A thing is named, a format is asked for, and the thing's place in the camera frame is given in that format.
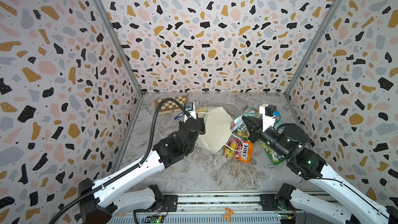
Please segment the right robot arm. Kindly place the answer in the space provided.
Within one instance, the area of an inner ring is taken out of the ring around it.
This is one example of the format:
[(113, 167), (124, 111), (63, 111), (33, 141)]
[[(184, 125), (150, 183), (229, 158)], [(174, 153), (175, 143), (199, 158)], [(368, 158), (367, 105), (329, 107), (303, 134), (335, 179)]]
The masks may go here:
[(274, 202), (281, 210), (299, 209), (333, 224), (396, 224), (398, 210), (372, 200), (342, 178), (327, 162), (306, 144), (310, 137), (296, 124), (284, 123), (275, 127), (275, 118), (242, 117), (249, 140), (264, 142), (287, 167), (304, 180), (321, 188), (333, 197), (332, 204), (284, 183)]

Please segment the right circuit board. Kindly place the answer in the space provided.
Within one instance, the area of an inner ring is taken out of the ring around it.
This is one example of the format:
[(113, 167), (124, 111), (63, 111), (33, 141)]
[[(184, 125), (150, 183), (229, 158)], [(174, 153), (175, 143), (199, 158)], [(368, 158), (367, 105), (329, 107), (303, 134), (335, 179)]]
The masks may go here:
[(296, 224), (296, 218), (294, 215), (279, 214), (278, 216), (281, 224)]

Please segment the orange clips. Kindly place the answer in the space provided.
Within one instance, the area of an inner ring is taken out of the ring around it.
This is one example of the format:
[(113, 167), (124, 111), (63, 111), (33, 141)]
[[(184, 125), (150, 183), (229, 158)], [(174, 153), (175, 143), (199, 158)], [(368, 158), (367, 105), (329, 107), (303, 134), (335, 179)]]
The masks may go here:
[(230, 208), (225, 209), (225, 214), (222, 216), (227, 222), (232, 222), (232, 216), (235, 215), (234, 211)]

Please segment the left circuit board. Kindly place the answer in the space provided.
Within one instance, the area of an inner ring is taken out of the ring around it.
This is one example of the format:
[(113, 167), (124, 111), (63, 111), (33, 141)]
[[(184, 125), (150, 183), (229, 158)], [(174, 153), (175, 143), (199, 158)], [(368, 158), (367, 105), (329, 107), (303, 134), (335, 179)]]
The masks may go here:
[(163, 215), (147, 216), (144, 220), (144, 224), (162, 224), (164, 220), (165, 216)]

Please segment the wooden chessboard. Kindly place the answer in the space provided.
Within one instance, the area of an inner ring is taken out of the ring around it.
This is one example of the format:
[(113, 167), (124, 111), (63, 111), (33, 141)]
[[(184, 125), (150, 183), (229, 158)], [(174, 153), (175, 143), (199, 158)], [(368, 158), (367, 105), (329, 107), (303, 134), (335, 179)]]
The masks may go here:
[[(184, 106), (184, 104), (188, 102), (188, 96), (187, 95), (176, 96), (176, 97), (174, 97), (174, 99), (176, 101), (178, 101), (178, 103), (181, 106)], [(177, 104), (175, 102), (167, 101), (161, 106), (161, 108), (159, 110), (159, 115), (162, 115), (162, 114), (173, 114), (173, 113), (180, 114), (181, 112), (182, 112), (182, 110), (177, 106)]]

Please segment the green teal snack packet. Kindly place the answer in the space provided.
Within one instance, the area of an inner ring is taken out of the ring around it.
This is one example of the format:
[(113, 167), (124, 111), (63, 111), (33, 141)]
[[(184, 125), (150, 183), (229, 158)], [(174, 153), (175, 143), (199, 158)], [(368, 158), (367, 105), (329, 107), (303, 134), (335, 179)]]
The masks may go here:
[(275, 112), (273, 112), (273, 114), (274, 114), (272, 117), (272, 119), (274, 120), (273, 128), (277, 128), (280, 125), (281, 120), (282, 120), (281, 113), (278, 111), (275, 111)]

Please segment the blue marker pen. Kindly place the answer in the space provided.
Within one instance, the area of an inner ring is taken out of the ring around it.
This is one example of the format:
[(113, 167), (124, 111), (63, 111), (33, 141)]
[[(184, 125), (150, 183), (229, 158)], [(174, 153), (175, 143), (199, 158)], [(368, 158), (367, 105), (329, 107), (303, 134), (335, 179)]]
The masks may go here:
[(177, 116), (174, 117), (174, 120), (179, 119), (180, 117), (183, 117), (185, 114), (184, 113), (180, 113)]

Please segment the circuit board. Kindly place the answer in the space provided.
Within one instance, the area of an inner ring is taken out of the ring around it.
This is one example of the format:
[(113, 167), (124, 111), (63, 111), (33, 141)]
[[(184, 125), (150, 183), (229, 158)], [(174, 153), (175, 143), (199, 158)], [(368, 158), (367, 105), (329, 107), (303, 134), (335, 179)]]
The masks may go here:
[(294, 215), (279, 214), (278, 216), (281, 224), (296, 224), (296, 218)]
[(165, 216), (163, 215), (147, 216), (144, 220), (144, 224), (162, 224), (164, 220)]

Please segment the yellow green snack packet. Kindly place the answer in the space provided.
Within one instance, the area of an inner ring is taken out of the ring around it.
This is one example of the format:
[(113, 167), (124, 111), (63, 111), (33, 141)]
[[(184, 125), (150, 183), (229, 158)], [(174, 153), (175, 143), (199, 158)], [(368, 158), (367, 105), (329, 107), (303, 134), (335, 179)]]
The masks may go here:
[(277, 166), (284, 162), (285, 159), (282, 156), (279, 156), (275, 151), (269, 148), (264, 142), (261, 141), (260, 143), (263, 149), (266, 151), (273, 165)]
[(242, 115), (243, 115), (243, 116), (254, 116), (254, 117), (257, 117), (258, 112), (259, 112), (258, 109), (254, 108), (254, 107), (251, 107), (251, 106), (247, 106), (247, 107), (243, 110)]

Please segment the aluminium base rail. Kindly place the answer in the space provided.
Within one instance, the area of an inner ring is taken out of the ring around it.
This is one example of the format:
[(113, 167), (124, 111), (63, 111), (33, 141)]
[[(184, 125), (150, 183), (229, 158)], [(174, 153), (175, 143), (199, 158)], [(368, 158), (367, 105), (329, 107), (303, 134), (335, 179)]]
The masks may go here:
[[(337, 202), (324, 192), (308, 192), (332, 204)], [(113, 217), (108, 223), (144, 224), (147, 216), (163, 215), (163, 224), (280, 224), (279, 214), (294, 215), (296, 224), (332, 224), (299, 209), (281, 210), (272, 192), (183, 192), (163, 194), (163, 209), (156, 212), (133, 211)], [(225, 209), (235, 215), (229, 223), (223, 219)]]

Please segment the white paper bag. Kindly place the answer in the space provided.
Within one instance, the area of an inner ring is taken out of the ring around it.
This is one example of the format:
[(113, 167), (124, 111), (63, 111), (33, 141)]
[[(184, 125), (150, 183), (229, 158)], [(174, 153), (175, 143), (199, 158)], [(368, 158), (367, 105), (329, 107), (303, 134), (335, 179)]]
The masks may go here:
[(206, 130), (204, 135), (199, 135), (197, 147), (217, 153), (230, 137), (236, 136), (230, 130), (232, 117), (223, 107), (198, 107), (196, 114), (199, 118), (204, 118)]

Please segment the orange snack packet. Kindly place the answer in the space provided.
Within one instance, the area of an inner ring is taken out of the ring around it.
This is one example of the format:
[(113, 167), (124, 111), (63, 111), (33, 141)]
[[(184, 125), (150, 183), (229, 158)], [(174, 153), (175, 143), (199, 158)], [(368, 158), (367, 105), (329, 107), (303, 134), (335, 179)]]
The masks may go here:
[(254, 144), (252, 142), (232, 136), (224, 146), (223, 155), (244, 163), (250, 163), (253, 149)]

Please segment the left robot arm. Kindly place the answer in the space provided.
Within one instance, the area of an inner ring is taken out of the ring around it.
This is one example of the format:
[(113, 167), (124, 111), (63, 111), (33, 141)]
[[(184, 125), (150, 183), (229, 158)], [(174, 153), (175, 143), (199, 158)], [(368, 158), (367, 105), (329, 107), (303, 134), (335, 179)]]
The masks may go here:
[(141, 158), (105, 178), (83, 180), (78, 187), (81, 197), (90, 190), (98, 189), (78, 201), (83, 223), (106, 224), (113, 217), (127, 212), (163, 209), (164, 195), (157, 185), (136, 192), (127, 190), (183, 160), (193, 152), (198, 137), (204, 134), (204, 119), (188, 118), (179, 123), (178, 131), (155, 144), (147, 158)]

